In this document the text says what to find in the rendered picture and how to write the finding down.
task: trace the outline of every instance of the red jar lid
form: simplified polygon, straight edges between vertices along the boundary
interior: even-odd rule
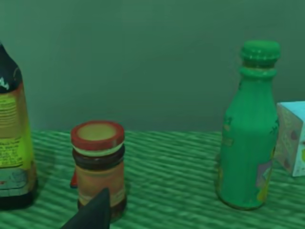
[[[114,148],[124,141],[124,128],[110,121],[89,121],[74,127],[71,142],[79,149],[98,151]]]

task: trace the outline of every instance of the plain background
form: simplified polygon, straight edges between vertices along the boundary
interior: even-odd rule
[[[0,0],[34,129],[219,130],[251,39],[282,46],[275,100],[304,100],[304,24],[305,0]]]

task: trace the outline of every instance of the box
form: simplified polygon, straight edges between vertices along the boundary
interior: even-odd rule
[[[276,160],[293,177],[305,175],[305,101],[277,104],[280,121]]]

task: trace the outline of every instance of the green striped tablecloth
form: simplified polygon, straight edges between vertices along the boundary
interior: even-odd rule
[[[127,132],[128,210],[111,229],[305,228],[305,177],[275,165],[267,204],[231,209],[215,196],[219,133]],[[26,210],[0,212],[0,229],[59,229],[77,212],[69,187],[73,159],[68,132],[34,132],[40,194]]]

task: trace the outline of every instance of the green bottle cap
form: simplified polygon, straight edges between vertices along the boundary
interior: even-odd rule
[[[241,51],[244,61],[257,65],[273,65],[280,58],[280,45],[273,41],[247,41]]]

